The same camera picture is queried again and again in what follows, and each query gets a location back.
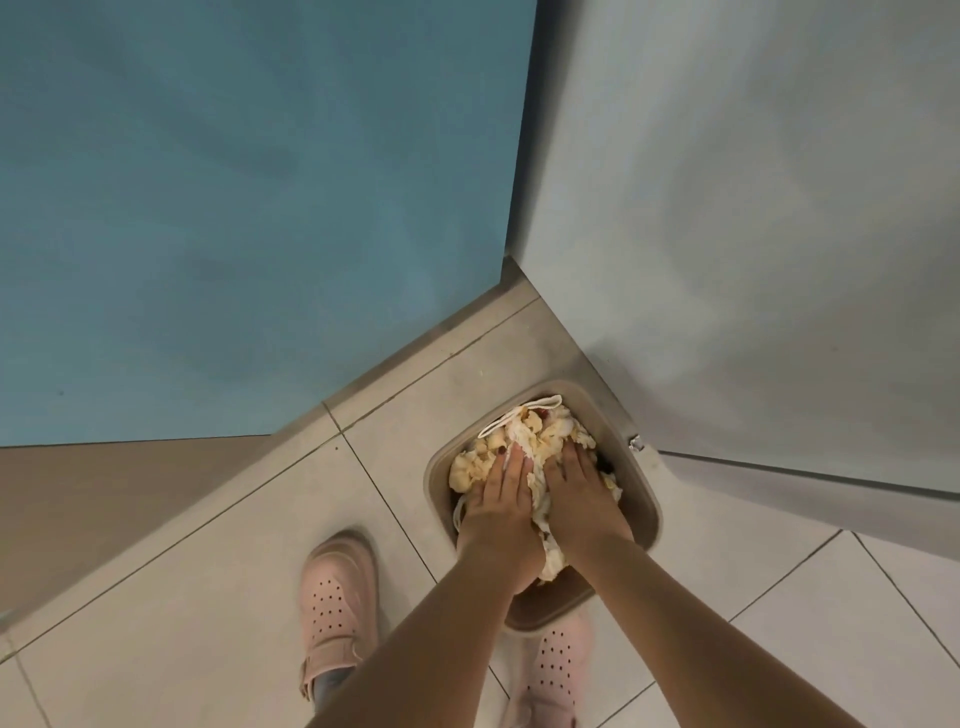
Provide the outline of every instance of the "blue wall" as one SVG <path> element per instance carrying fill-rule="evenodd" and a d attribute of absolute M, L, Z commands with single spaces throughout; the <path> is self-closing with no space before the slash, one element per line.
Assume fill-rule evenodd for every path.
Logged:
<path fill-rule="evenodd" d="M 494 285 L 534 2 L 0 9 L 0 445 L 270 432 Z"/>

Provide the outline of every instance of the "pink shoe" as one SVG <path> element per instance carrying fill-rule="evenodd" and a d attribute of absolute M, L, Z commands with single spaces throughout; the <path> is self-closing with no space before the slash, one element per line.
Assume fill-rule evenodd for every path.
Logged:
<path fill-rule="evenodd" d="M 315 677 L 338 667 L 356 667 L 376 649 L 376 599 L 373 554 L 358 536 L 338 533 L 307 558 L 300 578 L 300 631 L 306 651 L 300 693 L 307 700 L 313 700 Z"/>
<path fill-rule="evenodd" d="M 582 704 L 593 630 L 578 609 L 551 625 L 536 651 L 524 652 L 500 728 L 571 728 Z"/>

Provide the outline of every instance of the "trash bin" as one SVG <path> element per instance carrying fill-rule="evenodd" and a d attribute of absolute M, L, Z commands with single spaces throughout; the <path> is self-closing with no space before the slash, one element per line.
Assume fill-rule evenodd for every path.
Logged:
<path fill-rule="evenodd" d="M 597 452 L 612 465 L 616 483 L 623 489 L 620 510 L 633 529 L 634 539 L 650 549 L 660 534 L 660 508 L 653 491 L 627 443 L 608 417 L 583 387 L 566 379 L 550 379 L 511 397 L 450 440 L 430 459 L 423 489 L 441 528 L 450 542 L 456 545 L 453 509 L 460 494 L 450 490 L 447 483 L 453 459 L 476 439 L 484 426 L 507 410 L 526 401 L 551 395 L 562 396 L 564 405 L 596 440 Z M 542 585 L 535 583 L 515 596 L 507 612 L 505 628 L 521 635 L 537 634 L 586 602 L 593 594 L 593 588 L 587 580 L 573 567 L 567 567 L 554 581 Z"/>

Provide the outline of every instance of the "tile grout line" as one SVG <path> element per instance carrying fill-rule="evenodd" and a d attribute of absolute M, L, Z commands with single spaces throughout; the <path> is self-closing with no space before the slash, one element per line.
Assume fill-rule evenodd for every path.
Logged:
<path fill-rule="evenodd" d="M 779 583 L 780 583 L 781 581 L 783 581 L 787 576 L 789 576 L 789 575 L 792 574 L 794 571 L 796 571 L 796 570 L 799 569 L 801 566 L 803 566 L 807 561 L 809 561 L 810 559 L 812 559 L 821 549 L 823 549 L 824 546 L 826 546 L 827 544 L 829 544 L 831 541 L 833 541 L 833 539 L 835 539 L 837 536 L 839 536 L 841 533 L 843 533 L 843 530 L 844 530 L 843 528 L 838 528 L 837 531 L 836 531 L 836 533 L 834 533 L 832 536 L 830 536 L 828 539 L 826 539 L 822 544 L 820 544 L 819 546 L 817 546 L 816 548 L 814 548 L 812 551 L 810 551 L 810 553 L 808 553 L 808 554 L 800 561 L 800 563 L 797 564 L 797 566 L 793 567 L 790 571 L 788 571 L 786 574 L 784 574 L 784 575 L 781 576 L 779 579 L 777 579 L 777 581 L 775 581 L 773 584 L 771 584 L 767 589 L 763 590 L 763 592 L 760 594 L 760 596 L 758 596 L 756 599 L 752 600 L 747 606 L 745 606 L 743 609 L 741 609 L 739 612 L 737 612 L 737 613 L 736 613 L 735 615 L 733 615 L 731 618 L 727 619 L 727 622 L 730 623 L 730 624 L 733 624 L 733 620 L 734 620 L 734 619 L 736 619 L 737 617 L 739 617 L 740 615 L 742 615 L 744 612 L 746 612 L 748 609 L 750 609 L 752 606 L 754 606 L 757 602 L 759 602 L 761 599 L 763 599 L 765 596 L 767 596 L 767 595 L 768 595 L 771 591 L 773 591 L 773 589 L 774 589 L 775 587 L 777 587 L 777 585 L 779 585 Z M 622 711 L 624 708 L 626 708 L 628 705 L 630 705 L 632 702 L 634 702 L 637 698 L 639 698 L 639 697 L 640 697 L 641 695 L 643 695 L 645 692 L 647 692 L 648 690 L 650 690 L 651 688 L 653 688 L 656 684 L 657 684 L 657 681 L 654 680 L 654 681 L 653 681 L 652 683 L 650 683 L 647 687 L 645 687 L 643 690 L 641 690 L 640 692 L 638 692 L 636 695 L 634 695 L 632 698 L 630 698 L 627 702 L 625 702 L 623 705 L 621 705 L 619 708 L 617 708 L 615 711 L 613 711 L 609 716 L 607 716 L 607 717 L 604 719 L 604 721 L 597 726 L 597 728 L 602 728 L 602 726 L 606 725 L 607 722 L 610 721 L 610 720 L 611 720 L 614 716 L 616 716 L 618 713 L 620 713 L 620 711 Z"/>
<path fill-rule="evenodd" d="M 23 661 L 20 660 L 20 655 L 17 653 L 13 654 L 13 661 L 16 663 L 16 667 L 20 670 L 20 676 L 23 678 L 23 682 L 27 684 L 27 690 L 30 691 L 30 697 L 34 700 L 34 705 L 36 709 L 40 712 L 40 717 L 43 718 L 43 722 L 46 724 L 47 728 L 53 728 L 53 724 L 50 722 L 50 717 L 47 715 L 47 712 L 43 710 L 43 706 L 40 705 L 40 697 L 36 694 L 34 690 L 34 684 L 30 682 L 30 676 L 27 675 L 27 669 L 23 666 Z"/>
<path fill-rule="evenodd" d="M 604 718 L 604 721 L 603 721 L 602 723 L 600 723 L 600 724 L 597 726 L 597 728 L 603 728 L 603 726 L 607 725 L 607 723 L 609 723 L 611 720 L 613 720 L 613 719 L 617 716 L 617 714 L 619 714 L 619 713 L 621 713 L 622 711 L 626 710 L 626 708 L 627 708 L 628 705 L 630 705 L 632 702 L 634 702 L 637 698 L 639 698 L 639 697 L 640 697 L 641 695 L 643 695 L 645 692 L 647 692 L 648 690 L 650 690 L 651 688 L 653 688 L 656 684 L 657 684 L 657 681 L 656 681 L 656 680 L 652 681 L 652 682 L 650 683 L 650 685 L 648 685 L 646 688 L 644 688 L 643 690 L 641 690 L 640 692 L 638 692 L 636 695 L 634 695 L 632 698 L 630 698 L 630 700 L 628 700 L 627 702 L 625 702 L 623 705 L 621 705 L 619 708 L 617 708 L 615 711 L 613 711 L 611 714 L 609 714 L 606 718 Z"/>
<path fill-rule="evenodd" d="M 781 576 L 779 579 L 777 579 L 777 581 L 775 581 L 773 584 L 771 584 L 767 589 L 763 590 L 763 594 L 761 594 L 760 596 L 758 596 L 756 599 L 754 599 L 752 602 L 750 602 L 750 604 L 748 604 L 747 606 L 745 606 L 743 609 L 741 609 L 739 612 L 737 612 L 735 615 L 733 615 L 733 616 L 732 616 L 731 618 L 729 618 L 727 621 L 728 621 L 730 624 L 733 624 L 733 620 L 734 620 L 734 619 L 736 619 L 737 617 L 739 617 L 740 615 L 742 615 L 744 612 L 746 612 L 748 609 L 750 609 L 752 606 L 754 606 L 757 602 L 759 602 L 761 599 L 763 599 L 765 596 L 767 596 L 769 593 L 771 593 L 774 589 L 776 589 L 776 587 L 780 584 L 780 582 L 782 582 L 787 576 L 789 576 L 790 574 L 792 574 L 794 571 L 796 571 L 797 569 L 799 569 L 799 568 L 800 568 L 801 566 L 803 566 L 806 562 L 808 562 L 810 559 L 812 559 L 814 556 L 816 556 L 818 553 L 820 553 L 820 551 L 821 551 L 827 544 L 829 544 L 831 541 L 833 541 L 833 539 L 835 539 L 837 536 L 839 536 L 841 533 L 843 533 L 843 531 L 844 531 L 843 528 L 838 528 L 838 529 L 836 530 L 836 533 L 834 533 L 834 534 L 833 534 L 832 536 L 830 536 L 826 541 L 824 541 L 822 544 L 820 544 L 819 546 L 817 546 L 816 548 L 814 548 L 812 551 L 810 551 L 810 552 L 804 557 L 804 559 L 802 559 L 801 562 L 800 562 L 799 564 L 797 564 L 797 566 L 795 566 L 793 569 L 791 569 L 791 570 L 788 571 L 786 574 L 784 574 L 784 575 Z"/>
<path fill-rule="evenodd" d="M 403 394 L 404 392 L 406 392 L 408 389 L 410 389 L 410 387 L 412 387 L 414 384 L 416 384 L 417 382 L 419 382 L 419 381 L 420 381 L 421 379 L 423 379 L 425 376 L 431 374 L 431 373 L 434 372 L 435 370 L 437 370 L 437 369 L 439 369 L 440 367 L 442 367 L 446 362 L 448 362 L 448 361 L 449 361 L 450 359 L 452 359 L 454 356 L 457 356 L 457 355 L 465 352 L 465 351 L 466 351 L 467 349 L 469 349 L 471 346 L 473 346 L 473 345 L 476 344 L 478 341 L 480 341 L 480 339 L 482 339 L 484 336 L 486 336 L 487 334 L 489 334 L 489 333 L 491 333 L 492 331 L 496 330 L 497 328 L 500 328 L 501 326 L 503 326 L 504 324 L 506 324 L 508 321 L 510 321 L 512 318 L 514 318 L 514 316 L 516 316 L 518 313 L 520 313 L 520 312 L 523 311 L 524 309 L 528 308 L 529 306 L 533 305 L 534 303 L 536 303 L 536 302 L 539 301 L 539 300 L 540 300 L 540 296 L 537 295 L 536 298 L 534 298 L 532 301 L 530 301 L 530 302 L 528 302 L 528 303 L 525 303 L 523 306 L 521 306 L 521 307 L 518 308 L 516 311 L 514 311 L 512 314 L 510 314 L 507 318 L 505 318 L 503 321 L 500 321 L 500 322 L 498 322 L 497 324 L 494 324 L 493 326 L 491 326 L 490 328 L 488 328 L 486 331 L 484 331 L 482 334 L 480 334 L 479 336 L 477 336 L 475 339 L 473 339 L 472 341 L 470 341 L 468 344 L 465 344 L 462 348 L 458 349 L 456 352 L 451 353 L 451 354 L 450 354 L 449 356 L 447 356 L 443 361 L 441 361 L 441 362 L 439 362 L 438 364 L 435 364 L 434 366 L 432 366 L 430 369 L 428 369 L 426 372 L 424 372 L 423 374 L 421 374 L 420 376 L 418 376 L 418 377 L 417 377 L 416 379 L 414 379 L 412 382 L 410 382 L 409 384 L 405 384 L 398 392 L 394 392 L 393 394 L 391 394 L 387 399 L 385 399 L 384 401 L 382 401 L 380 404 L 378 404 L 376 407 L 374 407 L 373 409 L 371 409 L 369 412 L 365 412 L 363 415 L 361 415 L 360 417 L 358 417 L 356 420 L 354 420 L 353 422 L 351 422 L 349 425 L 347 425 L 346 427 L 344 427 L 343 429 L 341 429 L 341 430 L 340 430 L 341 433 L 342 433 L 342 434 L 346 434 L 348 430 L 350 430 L 351 428 L 353 428 L 353 427 L 354 427 L 355 425 L 357 425 L 358 423 L 361 423 L 361 422 L 363 422 L 364 420 L 366 420 L 370 415 L 372 415 L 374 412 L 376 412 L 378 409 L 380 409 L 380 408 L 383 407 L 384 405 L 389 404 L 391 401 L 395 400 L 397 397 L 399 397 L 401 394 Z M 331 417 L 333 416 L 333 412 L 332 412 L 332 410 L 331 410 L 328 406 L 326 406 L 326 411 L 327 411 L 327 412 L 330 412 L 330 416 L 331 416 Z"/>
<path fill-rule="evenodd" d="M 363 472 L 367 475 L 367 479 L 370 481 L 371 485 L 373 486 L 373 489 L 376 490 L 376 494 L 380 496 L 380 499 L 383 500 L 383 504 L 387 506 L 387 510 L 390 511 L 390 515 L 393 516 L 394 521 L 396 521 L 396 525 L 400 527 L 400 532 L 403 533 L 403 535 L 406 537 L 407 542 L 410 544 L 410 548 L 412 548 L 414 550 L 414 553 L 417 554 L 417 558 L 420 559 L 420 563 L 423 564 L 423 567 L 426 569 L 426 572 L 430 575 L 430 578 L 433 579 L 434 586 L 436 586 L 438 583 L 437 577 L 433 575 L 433 571 L 431 571 L 430 567 L 426 565 L 426 562 L 423 560 L 423 557 L 420 555 L 420 551 L 414 545 L 413 539 L 411 539 L 410 534 L 407 533 L 407 529 L 403 527 L 403 523 L 401 523 L 400 519 L 396 517 L 396 513 L 394 513 L 394 509 L 390 507 L 390 503 L 387 501 L 384 495 L 380 492 L 380 489 L 376 487 L 376 481 L 373 480 L 373 476 L 370 475 L 370 471 L 368 471 L 367 466 L 363 464 L 363 460 L 360 459 L 360 456 L 357 454 L 357 451 L 353 449 L 353 445 L 350 443 L 350 440 L 347 439 L 347 435 L 344 433 L 343 430 L 340 431 L 340 436 L 344 438 L 344 442 L 347 443 L 347 447 L 350 448 L 350 452 L 353 453 L 353 457 L 356 458 L 356 461 L 360 464 L 360 467 L 363 468 Z M 503 691 L 503 694 L 506 695 L 507 699 L 509 700 L 510 694 L 507 692 L 507 689 L 503 687 L 503 683 L 500 682 L 500 678 L 497 677 L 496 673 L 493 671 L 493 668 L 490 665 L 487 665 L 487 669 L 490 671 L 490 674 L 493 676 L 493 679 L 496 680 L 496 684 L 500 686 L 500 689 Z"/>
<path fill-rule="evenodd" d="M 143 564 L 141 564 L 141 565 L 138 566 L 136 569 L 134 569 L 133 571 L 131 571 L 130 573 L 128 573 L 127 575 L 125 575 L 123 578 L 118 579 L 118 580 L 115 581 L 113 584 L 110 584 L 108 587 L 106 587 L 103 591 L 101 591 L 101 592 L 99 592 L 97 595 L 91 597 L 91 598 L 90 598 L 88 601 L 86 601 L 84 604 L 80 605 L 80 606 L 77 607 L 75 610 L 73 610 L 72 612 L 70 612 L 70 614 L 68 614 L 66 617 L 64 617 L 64 618 L 62 618 L 62 619 L 58 619 L 54 624 L 51 624 L 49 627 L 47 627 L 46 629 L 44 629 L 42 632 L 40 632 L 40 634 L 38 634 L 36 637 L 34 637 L 34 638 L 32 638 L 31 640 L 29 640 L 28 642 L 26 642 L 22 647 L 17 647 L 17 646 L 16 646 L 16 643 L 13 642 L 12 636 L 11 636 L 11 644 L 12 644 L 12 647 L 13 647 L 13 654 L 14 654 L 14 655 L 18 654 L 21 650 L 26 649 L 26 648 L 29 647 L 31 644 L 33 644 L 33 643 L 35 643 L 37 640 L 41 639 L 44 635 L 48 634 L 49 632 L 51 632 L 51 631 L 54 630 L 54 629 L 57 629 L 57 627 L 59 627 L 61 624 L 63 624 L 64 622 L 66 622 L 68 619 L 70 619 L 71 617 L 73 617 L 73 616 L 76 615 L 77 613 L 81 612 L 81 610 L 86 609 L 88 606 L 90 606 L 93 602 L 95 602 L 95 601 L 96 601 L 97 599 L 99 599 L 101 596 L 107 594 L 108 592 L 113 591 L 113 590 L 116 589 L 118 586 L 120 586 L 120 585 L 123 584 L 125 581 L 127 581 L 127 579 L 131 578 L 132 576 L 134 576 L 134 575 L 135 575 L 136 573 L 138 573 L 139 571 L 141 571 L 141 570 L 143 570 L 143 569 L 146 569 L 148 566 L 150 566 L 154 561 L 156 561 L 158 558 L 160 558 L 160 557 L 161 557 L 163 554 L 165 554 L 167 551 L 169 551 L 169 550 L 172 549 L 172 548 L 177 547 L 178 545 L 180 545 L 181 543 L 183 543 L 184 541 L 186 541 L 188 538 L 190 538 L 191 536 L 193 536 L 195 533 L 197 533 L 197 531 L 199 531 L 200 529 L 206 528 L 208 525 L 210 525 L 211 523 L 213 523 L 214 521 L 216 521 L 217 519 L 219 519 L 221 516 L 223 516 L 228 510 L 230 510 L 230 509 L 233 508 L 234 506 L 242 503 L 244 500 L 246 500 L 247 498 L 249 498 L 250 496 L 252 496 L 254 493 L 256 493 L 257 491 L 259 491 L 261 488 L 269 485 L 269 484 L 270 484 L 271 482 L 273 482 L 275 479 L 277 479 L 278 477 L 280 477 L 281 475 L 283 475 L 284 473 L 286 473 L 288 470 L 290 470 L 290 469 L 293 468 L 294 466 L 298 465 L 298 463 L 299 463 L 301 460 L 303 460 L 304 458 L 309 457 L 309 456 L 312 455 L 314 452 L 316 452 L 318 449 L 322 448 L 322 447 L 323 447 L 324 445 L 326 445 L 328 442 L 330 442 L 331 440 L 333 440 L 335 437 L 339 437 L 339 436 L 342 436 L 342 435 L 341 435 L 341 433 L 338 432 L 336 435 L 333 435 L 332 437 L 328 437 L 326 440 L 324 440 L 323 442 L 321 442 L 321 443 L 320 443 L 319 445 L 317 445 L 315 448 L 312 448 L 309 452 L 305 453 L 303 456 L 297 458 L 297 460 L 295 460 L 294 462 L 290 463 L 290 465 L 288 465 L 286 468 L 284 468 L 283 470 L 281 470 L 279 473 L 276 473 L 276 474 L 274 474 L 274 475 L 271 475 L 267 480 L 265 480 L 264 482 L 262 482 L 260 485 L 256 486 L 256 488 L 254 488 L 253 490 L 251 490 L 249 493 L 246 493 L 246 494 L 244 494 L 243 496 L 241 496 L 239 499 L 237 499 L 236 501 L 234 501 L 233 503 L 231 503 L 229 506 L 227 506 L 226 508 L 224 508 L 224 510 L 220 511 L 219 513 L 217 513 L 217 514 L 214 515 L 214 516 L 211 516 L 209 519 L 207 519 L 206 521 L 204 521 L 203 523 L 201 523 L 200 525 L 198 525 L 196 528 L 194 528 L 193 530 L 191 530 L 189 533 L 187 533 L 187 534 L 185 534 L 184 536 L 181 536 L 180 538 L 178 538 L 178 539 L 177 539 L 176 541 L 174 541 L 172 544 L 170 544 L 169 546 L 167 546 L 166 548 L 164 548 L 160 553 L 156 554 L 155 556 L 152 556 L 149 560 L 145 561 Z"/>
<path fill-rule="evenodd" d="M 910 601 L 910 599 L 907 598 L 907 595 L 903 593 L 903 590 L 900 588 L 900 586 L 898 586 L 897 582 L 894 581 L 894 577 L 887 572 L 887 570 L 883 567 L 883 565 L 880 564 L 880 562 L 874 556 L 873 552 L 870 551 L 867 548 L 867 545 L 863 543 L 863 541 L 860 539 L 860 534 L 855 533 L 853 531 L 851 531 L 851 533 L 853 534 L 853 537 L 856 539 L 856 542 L 859 543 L 861 546 L 863 546 L 863 550 L 867 552 L 867 555 L 870 556 L 871 560 L 876 564 L 876 567 L 883 572 L 883 575 L 887 577 L 887 580 L 893 585 L 893 588 L 897 590 L 897 594 L 903 597 L 903 601 L 905 601 L 907 606 L 910 607 L 910 609 L 913 611 L 915 615 L 917 615 L 917 619 L 919 619 L 924 624 L 924 627 L 926 627 L 926 630 L 931 635 L 933 635 L 933 639 L 937 641 L 937 644 L 944 649 L 944 652 L 947 653 L 947 656 L 950 657 L 950 659 L 957 666 L 957 668 L 960 669 L 960 662 L 958 662 L 957 659 L 953 656 L 953 653 L 947 649 L 947 646 L 943 643 L 943 640 L 940 639 L 940 635 L 938 635 L 933 630 L 933 627 L 931 627 L 927 623 L 926 619 L 924 619 L 924 616 L 920 614 L 920 610 L 918 610 L 915 606 L 913 606 L 913 602 Z"/>

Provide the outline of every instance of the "floor tile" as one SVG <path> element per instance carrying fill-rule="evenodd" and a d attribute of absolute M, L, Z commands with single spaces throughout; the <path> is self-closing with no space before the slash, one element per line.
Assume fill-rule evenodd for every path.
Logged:
<path fill-rule="evenodd" d="M 10 630 L 13 642 L 19 647 L 31 643 L 336 434 L 337 425 L 321 405 L 318 410 L 271 435 L 250 465 L 221 487 L 20 619 Z"/>
<path fill-rule="evenodd" d="M 953 658 L 960 660 L 960 562 L 869 536 L 860 539 Z"/>
<path fill-rule="evenodd" d="M 671 458 L 646 463 L 662 510 L 651 555 L 724 619 L 732 619 L 823 542 L 835 526 L 682 482 Z"/>
<path fill-rule="evenodd" d="M 592 390 L 606 389 L 550 309 L 535 301 L 346 430 L 357 457 L 436 578 L 455 556 L 423 494 L 427 462 L 502 401 L 539 381 L 566 375 Z"/>
<path fill-rule="evenodd" d="M 679 728 L 663 692 L 652 685 L 603 724 L 603 728 Z"/>
<path fill-rule="evenodd" d="M 537 290 L 519 269 L 510 283 L 494 289 L 466 318 L 454 317 L 331 398 L 327 404 L 346 429 L 390 397 L 535 301 Z"/>
<path fill-rule="evenodd" d="M 13 642 L 6 632 L 0 632 L 0 663 L 13 654 Z"/>
<path fill-rule="evenodd" d="M 956 722 L 960 669 L 849 532 L 733 623 L 871 728 Z M 653 686 L 604 728 L 677 725 Z"/>
<path fill-rule="evenodd" d="M 298 726 L 295 595 L 313 546 L 355 527 L 377 554 L 381 621 L 433 579 L 341 437 L 20 652 L 54 725 Z M 486 725 L 504 703 L 492 675 Z"/>
<path fill-rule="evenodd" d="M 610 390 L 542 301 L 530 304 L 346 431 L 435 577 L 446 573 L 455 554 L 423 495 L 427 462 L 484 412 L 551 376 L 571 376 L 583 383 L 619 410 L 614 420 L 625 437 L 633 431 L 629 417 L 609 399 Z M 662 488 L 669 525 L 655 554 L 728 618 L 836 530 L 675 480 Z M 594 688 L 581 720 L 592 726 L 649 685 L 651 678 L 603 604 L 594 600 L 588 607 L 597 648 L 591 665 Z M 493 671 L 507 689 L 515 650 L 505 637 L 492 659 Z"/>
<path fill-rule="evenodd" d="M 836 533 L 832 526 L 682 483 L 658 458 L 648 457 L 650 452 L 639 461 L 657 495 L 663 523 L 651 555 L 725 619 Z M 590 610 L 597 645 L 580 719 L 595 726 L 646 688 L 653 676 L 598 599 Z"/>
<path fill-rule="evenodd" d="M 46 728 L 43 715 L 14 659 L 0 664 L 0 725 Z"/>

